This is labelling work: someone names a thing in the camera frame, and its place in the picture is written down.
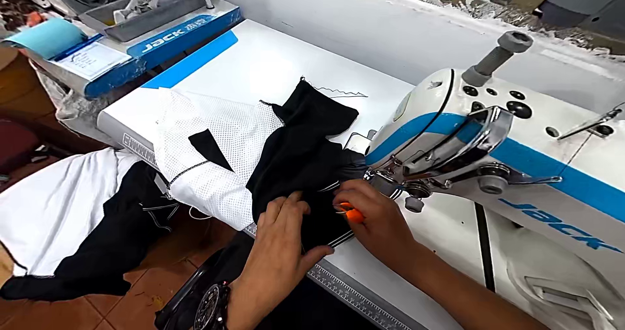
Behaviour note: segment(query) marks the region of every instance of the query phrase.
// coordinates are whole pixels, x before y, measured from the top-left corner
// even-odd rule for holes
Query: sewing machine button
[[[525,103],[509,101],[506,103],[506,108],[519,118],[530,118],[532,116],[532,109]]]
[[[612,135],[614,132],[614,129],[607,125],[597,125],[594,130],[604,136]]]
[[[478,96],[478,90],[473,86],[464,86],[463,91],[472,97]]]
[[[482,109],[484,109],[484,104],[481,104],[480,102],[473,102],[471,104],[471,112],[477,112]]]
[[[525,95],[520,93],[519,91],[510,91],[510,95],[520,101],[525,99]]]

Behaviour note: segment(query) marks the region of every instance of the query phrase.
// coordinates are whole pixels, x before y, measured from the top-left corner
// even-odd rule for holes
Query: right hand
[[[362,179],[343,182],[335,195],[333,204],[349,202],[363,213],[361,224],[350,220],[348,224],[371,254],[398,274],[413,268],[420,245],[394,200]]]

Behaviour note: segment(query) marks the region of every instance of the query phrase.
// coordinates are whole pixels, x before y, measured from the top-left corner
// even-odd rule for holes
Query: wristwatch
[[[226,308],[230,298],[228,284],[228,281],[222,281],[208,288],[202,301],[199,302],[193,330],[228,330],[226,328],[228,317]]]

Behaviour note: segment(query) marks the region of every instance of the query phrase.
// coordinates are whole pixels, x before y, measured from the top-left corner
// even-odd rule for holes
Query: left hand
[[[258,219],[256,240],[241,275],[230,284],[227,328],[254,329],[298,285],[330,246],[317,246],[301,255],[303,214],[310,213],[302,192],[293,192],[267,205]]]

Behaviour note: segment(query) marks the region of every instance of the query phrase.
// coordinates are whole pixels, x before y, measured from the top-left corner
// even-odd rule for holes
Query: white fabric
[[[154,143],[156,164],[172,184],[169,194],[234,229],[253,222],[252,194],[245,188],[261,157],[262,146],[282,121],[270,105],[227,101],[191,92],[160,89],[162,115]],[[232,171],[199,154],[189,136],[208,129]]]
[[[139,158],[111,148],[71,156],[0,194],[0,241],[15,276],[51,276],[104,217],[103,204]]]

